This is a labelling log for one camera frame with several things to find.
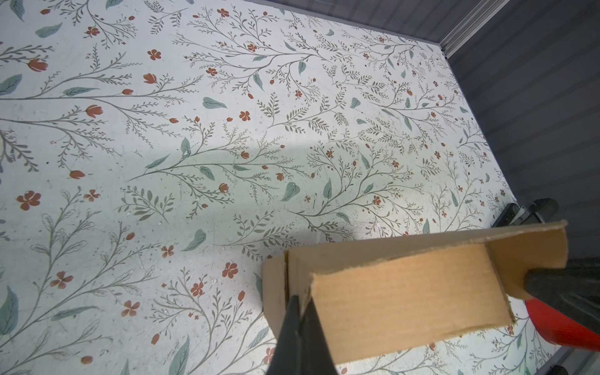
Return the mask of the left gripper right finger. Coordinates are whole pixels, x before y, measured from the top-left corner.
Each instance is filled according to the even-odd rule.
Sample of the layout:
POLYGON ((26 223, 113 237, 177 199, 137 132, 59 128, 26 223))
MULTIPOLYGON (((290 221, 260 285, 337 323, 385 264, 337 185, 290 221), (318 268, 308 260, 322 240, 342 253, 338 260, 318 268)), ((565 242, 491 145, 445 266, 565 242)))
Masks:
POLYGON ((302 317, 299 336, 300 374, 337 375, 313 299, 302 317))

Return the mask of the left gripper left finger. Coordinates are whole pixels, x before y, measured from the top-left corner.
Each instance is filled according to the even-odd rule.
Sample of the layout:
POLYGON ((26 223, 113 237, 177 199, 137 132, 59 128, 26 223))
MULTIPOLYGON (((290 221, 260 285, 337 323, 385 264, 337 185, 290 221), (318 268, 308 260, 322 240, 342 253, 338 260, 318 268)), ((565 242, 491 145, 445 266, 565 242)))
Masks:
POLYGON ((277 346, 267 375, 298 375, 301 373, 301 315, 297 295, 289 300, 277 346))

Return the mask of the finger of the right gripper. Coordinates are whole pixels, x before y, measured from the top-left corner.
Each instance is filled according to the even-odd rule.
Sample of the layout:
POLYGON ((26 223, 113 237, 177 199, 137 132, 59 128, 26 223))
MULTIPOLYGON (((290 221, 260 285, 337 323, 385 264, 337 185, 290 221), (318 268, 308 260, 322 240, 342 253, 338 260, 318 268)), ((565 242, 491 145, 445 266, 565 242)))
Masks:
POLYGON ((599 258, 572 259, 563 269, 529 270, 531 296, 576 323, 599 333, 599 258))

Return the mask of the brown cardboard box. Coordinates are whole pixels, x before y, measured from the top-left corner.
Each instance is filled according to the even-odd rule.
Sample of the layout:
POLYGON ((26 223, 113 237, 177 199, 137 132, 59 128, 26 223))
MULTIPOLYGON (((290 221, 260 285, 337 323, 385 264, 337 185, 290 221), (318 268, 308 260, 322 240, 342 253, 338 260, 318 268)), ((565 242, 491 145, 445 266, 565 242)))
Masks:
POLYGON ((314 303, 335 364, 514 323, 529 270, 567 264, 566 223, 450 231, 293 248, 262 265, 267 322, 314 303))

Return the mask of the red pencil cup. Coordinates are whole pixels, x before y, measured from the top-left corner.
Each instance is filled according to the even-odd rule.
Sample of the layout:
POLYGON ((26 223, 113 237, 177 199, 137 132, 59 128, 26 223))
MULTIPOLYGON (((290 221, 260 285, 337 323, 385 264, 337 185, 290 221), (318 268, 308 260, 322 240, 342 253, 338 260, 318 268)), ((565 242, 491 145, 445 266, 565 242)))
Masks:
POLYGON ((525 302, 531 322, 540 336, 554 345, 599 352, 599 335, 537 299, 525 302))

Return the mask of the small black device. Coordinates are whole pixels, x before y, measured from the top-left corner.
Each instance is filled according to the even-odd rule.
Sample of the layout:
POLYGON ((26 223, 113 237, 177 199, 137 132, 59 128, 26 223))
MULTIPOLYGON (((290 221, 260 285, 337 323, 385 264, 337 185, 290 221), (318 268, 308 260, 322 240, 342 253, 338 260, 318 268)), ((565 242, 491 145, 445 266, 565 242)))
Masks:
POLYGON ((559 204, 553 198, 534 200, 529 206, 509 203, 492 224, 493 228, 546 223, 559 211, 559 204))

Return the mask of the floral table mat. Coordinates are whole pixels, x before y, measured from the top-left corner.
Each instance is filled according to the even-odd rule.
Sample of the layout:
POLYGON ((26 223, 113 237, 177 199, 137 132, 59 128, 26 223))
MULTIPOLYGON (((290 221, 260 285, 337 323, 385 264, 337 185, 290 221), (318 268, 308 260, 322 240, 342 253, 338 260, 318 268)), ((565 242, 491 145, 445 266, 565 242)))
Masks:
POLYGON ((263 374, 263 261, 513 201, 437 45, 245 1, 1 4, 4 374, 263 374))

